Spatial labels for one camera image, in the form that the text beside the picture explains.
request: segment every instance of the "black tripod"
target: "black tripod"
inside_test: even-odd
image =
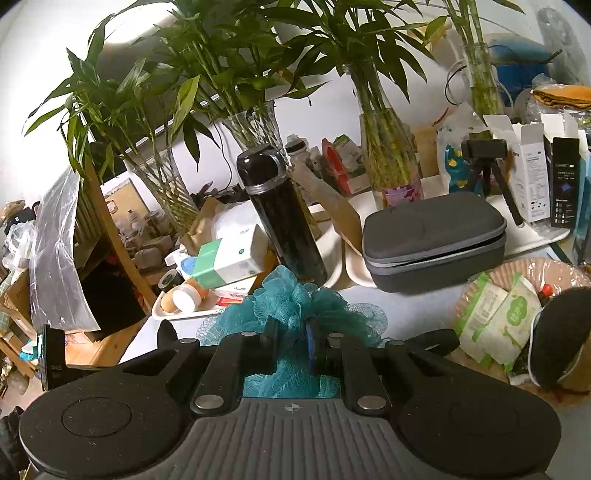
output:
[[[476,183],[482,173],[482,191],[484,192],[484,196],[488,197],[491,194],[492,173],[496,178],[496,182],[499,184],[513,221],[518,227],[522,227],[523,219],[501,169],[496,162],[498,158],[507,158],[508,153],[509,150],[505,140],[464,140],[462,142],[462,155],[472,169],[466,190],[474,192]]]

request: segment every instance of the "white table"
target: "white table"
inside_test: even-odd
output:
[[[522,257],[555,258],[550,248],[528,252]],[[420,333],[450,327],[455,305],[465,285],[431,291],[420,296],[385,293],[375,288],[350,287],[340,290],[349,303],[373,303],[384,310],[388,329],[384,336],[406,339]],[[203,319],[173,322],[179,338],[195,337]],[[150,317],[121,358],[121,362],[156,348],[160,322]],[[591,401],[559,412],[562,440],[548,469],[554,480],[587,480],[591,476]]]

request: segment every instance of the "cork board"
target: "cork board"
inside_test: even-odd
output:
[[[140,217],[144,217],[150,212],[130,179],[125,180],[115,190],[105,195],[105,202],[113,220],[127,219],[130,210],[138,212]]]

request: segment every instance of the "mesh sponge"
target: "mesh sponge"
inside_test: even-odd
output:
[[[245,397],[333,398],[339,394],[335,377],[313,377],[305,329],[309,318],[320,321],[326,332],[341,332],[361,338],[366,346],[380,346],[388,326],[383,310],[369,303],[348,305],[337,292],[308,283],[280,265],[262,282],[262,288],[240,305],[231,305],[220,315],[209,317],[197,331],[202,345],[217,345],[226,335],[247,330],[262,333],[267,317],[280,323],[277,372],[252,375],[244,382]]]

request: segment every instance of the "yellow cloth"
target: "yellow cloth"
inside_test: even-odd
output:
[[[581,85],[534,90],[536,100],[550,108],[569,106],[578,110],[591,108],[591,88]]]

